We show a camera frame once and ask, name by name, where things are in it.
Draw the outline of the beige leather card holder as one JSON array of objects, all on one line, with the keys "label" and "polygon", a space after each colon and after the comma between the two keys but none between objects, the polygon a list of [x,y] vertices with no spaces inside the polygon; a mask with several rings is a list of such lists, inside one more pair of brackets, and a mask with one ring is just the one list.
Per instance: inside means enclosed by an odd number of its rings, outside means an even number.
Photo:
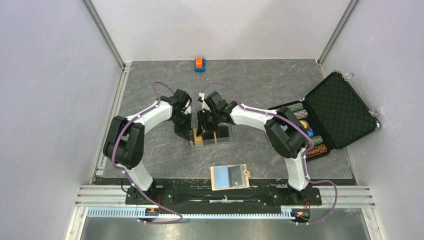
[{"label": "beige leather card holder", "polygon": [[251,172],[246,164],[211,166],[210,177],[213,191],[246,189],[250,187]]}]

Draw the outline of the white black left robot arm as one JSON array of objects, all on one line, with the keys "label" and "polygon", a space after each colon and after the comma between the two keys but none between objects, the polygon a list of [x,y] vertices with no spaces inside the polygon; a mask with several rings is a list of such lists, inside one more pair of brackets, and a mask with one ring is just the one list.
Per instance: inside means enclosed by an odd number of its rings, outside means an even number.
[{"label": "white black left robot arm", "polygon": [[152,187],[154,179],[142,162],[145,134],[161,122],[170,121],[174,133],[189,141],[192,101],[186,91],[177,89],[172,96],[161,96],[139,113],[127,117],[117,115],[111,120],[103,155],[111,160],[114,168],[123,171],[145,204],[151,204],[157,198],[157,190]]}]

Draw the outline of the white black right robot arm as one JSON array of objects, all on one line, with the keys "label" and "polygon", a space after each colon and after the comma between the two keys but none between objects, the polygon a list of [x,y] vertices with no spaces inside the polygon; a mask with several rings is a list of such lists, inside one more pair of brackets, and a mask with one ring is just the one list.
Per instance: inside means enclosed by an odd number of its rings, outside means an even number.
[{"label": "white black right robot arm", "polygon": [[265,132],[272,148],[284,158],[288,172],[289,199],[302,204],[309,198],[310,182],[304,157],[312,141],[294,113],[285,106],[278,110],[260,109],[237,101],[227,102],[214,91],[199,93],[196,134],[215,132],[221,124],[244,125]]}]

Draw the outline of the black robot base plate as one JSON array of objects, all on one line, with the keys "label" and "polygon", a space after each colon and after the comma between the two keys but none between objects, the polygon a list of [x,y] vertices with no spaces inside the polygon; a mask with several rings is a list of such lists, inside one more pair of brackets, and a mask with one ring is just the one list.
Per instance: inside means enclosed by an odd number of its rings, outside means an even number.
[{"label": "black robot base plate", "polygon": [[162,213],[257,214],[277,213],[281,206],[296,208],[322,205],[318,188],[295,193],[287,179],[250,179],[250,187],[213,191],[209,178],[156,178],[144,197],[133,186],[126,193],[126,205],[160,204]]}]

